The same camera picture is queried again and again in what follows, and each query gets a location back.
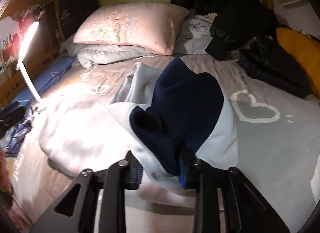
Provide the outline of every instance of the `black jacket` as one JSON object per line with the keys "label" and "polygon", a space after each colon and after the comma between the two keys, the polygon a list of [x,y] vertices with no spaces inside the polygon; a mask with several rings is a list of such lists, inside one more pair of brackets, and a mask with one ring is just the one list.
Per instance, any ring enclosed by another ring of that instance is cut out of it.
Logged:
{"label": "black jacket", "polygon": [[240,49],[237,63],[247,75],[262,80],[297,97],[311,94],[309,81],[302,66],[277,41],[259,36],[250,49]]}
{"label": "black jacket", "polygon": [[258,34],[276,40],[276,15],[259,0],[171,0],[171,3],[194,9],[200,15],[218,13],[210,28],[212,41],[205,50],[217,60],[222,61],[227,51],[240,48]]}

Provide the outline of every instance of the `blue fabric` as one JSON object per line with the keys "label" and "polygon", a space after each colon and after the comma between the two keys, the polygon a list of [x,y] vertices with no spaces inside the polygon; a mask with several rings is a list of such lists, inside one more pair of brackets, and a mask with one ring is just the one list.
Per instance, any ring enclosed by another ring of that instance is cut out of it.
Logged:
{"label": "blue fabric", "polygon": [[142,143],[172,175],[179,175],[181,147],[194,153],[212,133],[224,98],[209,73],[196,74],[176,57],[164,69],[154,89],[151,107],[135,108],[130,124]]}
{"label": "blue fabric", "polygon": [[[52,64],[44,72],[42,72],[37,78],[35,78],[32,83],[35,86],[39,95],[47,91],[51,86],[59,81],[60,78],[71,68],[71,64],[76,59],[71,57],[63,57],[58,62]],[[33,95],[31,94],[28,87],[23,89],[12,101],[18,101],[20,105],[24,107],[29,107]]]}
{"label": "blue fabric", "polygon": [[6,157],[17,157],[24,137],[32,128],[33,118],[33,111],[30,108],[25,114],[24,119],[16,123],[5,133],[1,149]]}
{"label": "blue fabric", "polygon": [[181,157],[179,158],[179,167],[180,167],[179,182],[180,182],[181,186],[183,188],[185,188],[186,187],[186,177],[184,175],[184,164],[183,164]]}

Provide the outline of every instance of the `black bag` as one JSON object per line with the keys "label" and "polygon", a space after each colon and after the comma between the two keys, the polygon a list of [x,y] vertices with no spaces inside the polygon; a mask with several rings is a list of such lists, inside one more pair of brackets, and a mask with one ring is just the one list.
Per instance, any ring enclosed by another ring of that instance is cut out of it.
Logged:
{"label": "black bag", "polygon": [[59,18],[65,39],[76,33],[80,25],[97,9],[98,0],[60,0]]}

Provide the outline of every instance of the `white heart outline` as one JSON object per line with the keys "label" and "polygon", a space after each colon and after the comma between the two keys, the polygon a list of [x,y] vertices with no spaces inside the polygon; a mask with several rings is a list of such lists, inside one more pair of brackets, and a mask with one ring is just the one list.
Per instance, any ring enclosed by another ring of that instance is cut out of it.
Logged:
{"label": "white heart outline", "polygon": [[[237,97],[239,94],[247,94],[250,97],[250,99],[251,99],[250,106],[252,108],[265,107],[265,108],[268,108],[268,109],[272,110],[273,112],[275,112],[275,115],[270,118],[248,118],[248,117],[245,117],[244,114],[241,112],[239,105],[238,105],[238,102],[237,102]],[[257,103],[256,98],[252,94],[249,94],[248,90],[241,90],[238,92],[234,92],[230,96],[230,100],[231,100],[231,105],[232,105],[233,109],[237,113],[239,119],[243,122],[248,122],[248,123],[252,123],[252,124],[257,124],[257,123],[267,124],[267,123],[276,122],[280,118],[280,111],[277,108],[275,108],[274,106],[268,105],[266,103]]]}

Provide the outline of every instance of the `lamp arm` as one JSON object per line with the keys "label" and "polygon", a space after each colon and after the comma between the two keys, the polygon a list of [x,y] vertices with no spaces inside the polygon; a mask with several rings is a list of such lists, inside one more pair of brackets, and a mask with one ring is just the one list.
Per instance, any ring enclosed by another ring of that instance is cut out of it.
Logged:
{"label": "lamp arm", "polygon": [[33,97],[36,99],[36,101],[40,104],[40,102],[42,101],[41,97],[39,96],[36,88],[34,87],[33,83],[31,82],[31,79],[27,73],[27,70],[26,68],[24,67],[24,64],[21,62],[21,63],[18,63],[18,66],[20,68],[20,71],[21,71],[21,74],[22,74],[22,77],[24,79],[24,81],[27,83],[27,86],[29,88],[29,90],[31,91]]}

